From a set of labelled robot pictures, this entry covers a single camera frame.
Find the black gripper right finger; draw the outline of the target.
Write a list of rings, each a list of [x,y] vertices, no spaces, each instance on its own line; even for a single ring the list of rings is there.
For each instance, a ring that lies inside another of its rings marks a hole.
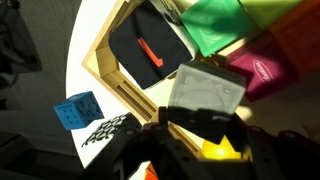
[[[235,114],[229,141],[252,165],[257,180],[320,180],[320,145],[295,131],[271,135]]]

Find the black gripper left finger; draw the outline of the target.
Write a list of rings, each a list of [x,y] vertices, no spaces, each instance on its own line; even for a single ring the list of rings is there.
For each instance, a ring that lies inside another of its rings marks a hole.
[[[150,161],[159,180],[195,180],[197,160],[168,129],[169,109],[159,108],[158,122],[136,127],[129,118],[112,140],[90,162],[78,180],[128,180]]]

